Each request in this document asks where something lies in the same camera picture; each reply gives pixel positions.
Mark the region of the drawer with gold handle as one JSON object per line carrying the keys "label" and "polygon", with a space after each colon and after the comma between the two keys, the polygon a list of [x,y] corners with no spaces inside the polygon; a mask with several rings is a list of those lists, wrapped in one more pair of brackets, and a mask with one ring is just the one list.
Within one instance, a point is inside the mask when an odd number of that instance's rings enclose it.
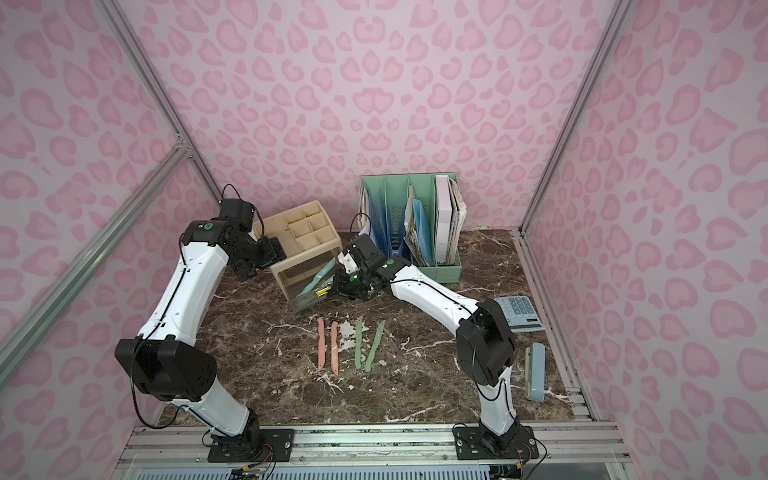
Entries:
{"label": "drawer with gold handle", "polygon": [[337,269],[337,260],[331,259],[321,268],[314,268],[308,273],[303,273],[297,283],[288,286],[290,309],[298,312],[324,300],[332,290]]}

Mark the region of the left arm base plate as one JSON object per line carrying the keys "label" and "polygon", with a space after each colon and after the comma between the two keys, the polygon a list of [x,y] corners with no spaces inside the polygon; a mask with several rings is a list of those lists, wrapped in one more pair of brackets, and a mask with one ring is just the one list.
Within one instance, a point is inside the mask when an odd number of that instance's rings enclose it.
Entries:
{"label": "left arm base plate", "polygon": [[269,459],[288,462],[291,457],[295,430],[288,428],[262,429],[252,437],[245,433],[234,437],[213,435],[207,461],[209,463],[259,463]]}

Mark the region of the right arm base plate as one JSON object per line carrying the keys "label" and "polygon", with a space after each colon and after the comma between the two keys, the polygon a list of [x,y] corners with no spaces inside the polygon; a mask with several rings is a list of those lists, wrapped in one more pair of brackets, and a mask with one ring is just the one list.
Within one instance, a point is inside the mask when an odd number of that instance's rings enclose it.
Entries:
{"label": "right arm base plate", "polygon": [[533,429],[519,423],[499,436],[483,425],[455,424],[451,429],[459,460],[521,460],[540,458]]}

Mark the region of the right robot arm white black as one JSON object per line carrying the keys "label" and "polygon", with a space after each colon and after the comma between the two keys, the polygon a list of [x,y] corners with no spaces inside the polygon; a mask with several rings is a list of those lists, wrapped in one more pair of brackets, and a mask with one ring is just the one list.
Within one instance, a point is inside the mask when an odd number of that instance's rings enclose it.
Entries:
{"label": "right robot arm white black", "polygon": [[474,300],[450,290],[405,258],[386,255],[366,234],[348,243],[337,260],[332,288],[336,294],[368,300],[387,290],[452,334],[457,364],[479,394],[479,426],[488,450],[502,452],[521,437],[510,392],[516,342],[495,300]]}

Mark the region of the teal knife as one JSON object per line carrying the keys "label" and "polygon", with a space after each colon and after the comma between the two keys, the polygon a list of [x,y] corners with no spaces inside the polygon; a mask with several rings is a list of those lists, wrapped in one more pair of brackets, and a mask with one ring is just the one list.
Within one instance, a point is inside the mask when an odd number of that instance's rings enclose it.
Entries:
{"label": "teal knife", "polygon": [[321,270],[315,274],[309,284],[299,293],[297,298],[320,298],[326,295],[333,287],[334,275],[337,269],[337,261],[330,260]]}

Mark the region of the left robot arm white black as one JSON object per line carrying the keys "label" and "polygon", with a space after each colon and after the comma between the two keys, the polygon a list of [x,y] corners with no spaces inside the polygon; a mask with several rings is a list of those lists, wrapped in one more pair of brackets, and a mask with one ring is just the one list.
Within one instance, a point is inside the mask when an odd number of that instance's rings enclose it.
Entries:
{"label": "left robot arm white black", "polygon": [[215,358],[195,346],[226,269],[249,280],[285,257],[277,239],[254,234],[255,213],[255,206],[241,198],[224,198],[216,217],[189,224],[159,303],[135,337],[118,342],[115,358],[133,393],[189,412],[222,445],[259,449],[263,440],[256,414],[222,386]]}

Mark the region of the beige desktop drawer organizer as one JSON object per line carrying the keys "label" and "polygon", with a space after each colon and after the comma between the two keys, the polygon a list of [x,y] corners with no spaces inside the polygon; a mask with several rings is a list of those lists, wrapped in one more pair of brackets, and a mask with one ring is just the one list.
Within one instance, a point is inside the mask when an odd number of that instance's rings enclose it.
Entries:
{"label": "beige desktop drawer organizer", "polygon": [[269,270],[287,301],[297,298],[316,274],[341,252],[342,241],[325,208],[317,200],[256,219],[253,233],[259,239],[262,226],[268,238],[276,238],[286,258]]}

